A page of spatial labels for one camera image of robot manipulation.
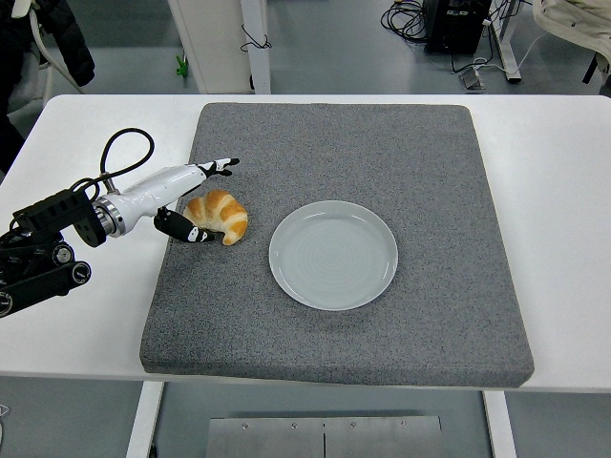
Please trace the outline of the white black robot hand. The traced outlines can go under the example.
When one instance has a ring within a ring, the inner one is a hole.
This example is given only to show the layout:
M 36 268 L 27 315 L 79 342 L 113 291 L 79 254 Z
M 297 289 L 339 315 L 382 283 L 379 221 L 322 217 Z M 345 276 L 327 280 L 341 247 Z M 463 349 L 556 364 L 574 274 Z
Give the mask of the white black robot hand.
M 157 229 L 185 242 L 209 241 L 214 236 L 198 228 L 167 205 L 197 189 L 213 175 L 229 176 L 237 158 L 217 159 L 204 164 L 166 167 L 120 194 L 108 194 L 96 201 L 96 211 L 107 219 L 106 233 L 118 238 L 132 231 L 142 217 L 152 217 Z

